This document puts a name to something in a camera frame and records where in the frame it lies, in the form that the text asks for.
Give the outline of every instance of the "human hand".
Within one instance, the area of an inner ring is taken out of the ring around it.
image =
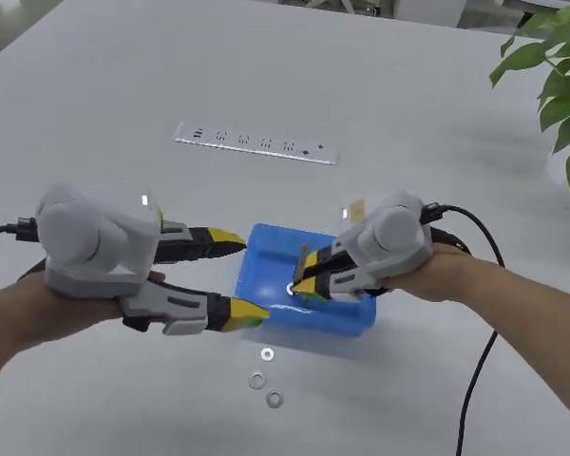
[[[425,301],[460,301],[472,263],[479,261],[451,245],[433,244],[433,257],[417,270],[385,279],[383,286]]]
[[[161,273],[150,276],[164,280]],[[27,275],[0,290],[0,313],[16,334],[18,351],[123,316],[117,299],[76,299],[58,294],[47,287],[44,273]]]

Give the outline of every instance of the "metal washer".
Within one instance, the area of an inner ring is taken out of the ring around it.
[[[278,409],[283,405],[283,393],[278,389],[271,389],[266,393],[266,404],[271,409]]]
[[[272,361],[275,359],[275,351],[269,347],[265,347],[259,353],[259,357],[262,358],[263,361]]]
[[[251,377],[249,377],[249,387],[253,390],[261,390],[266,385],[266,378],[264,374],[260,371],[254,372]]]

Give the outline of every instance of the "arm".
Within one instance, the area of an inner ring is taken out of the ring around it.
[[[28,275],[0,290],[0,370],[18,352],[121,315],[116,300],[68,298],[47,288],[44,274]]]
[[[452,300],[481,316],[570,409],[570,294],[438,246],[418,271],[387,284],[430,301]]]

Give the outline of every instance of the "blue plastic container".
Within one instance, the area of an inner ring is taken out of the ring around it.
[[[247,241],[240,267],[236,296],[270,310],[265,325],[277,324],[358,336],[376,317],[376,300],[360,302],[320,301],[287,293],[294,277],[300,246],[309,251],[331,244],[332,236],[259,223]]]

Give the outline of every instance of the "socket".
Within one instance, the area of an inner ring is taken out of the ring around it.
[[[174,141],[303,162],[336,164],[338,160],[335,148],[324,142],[283,139],[234,128],[214,128],[188,122],[180,123]]]

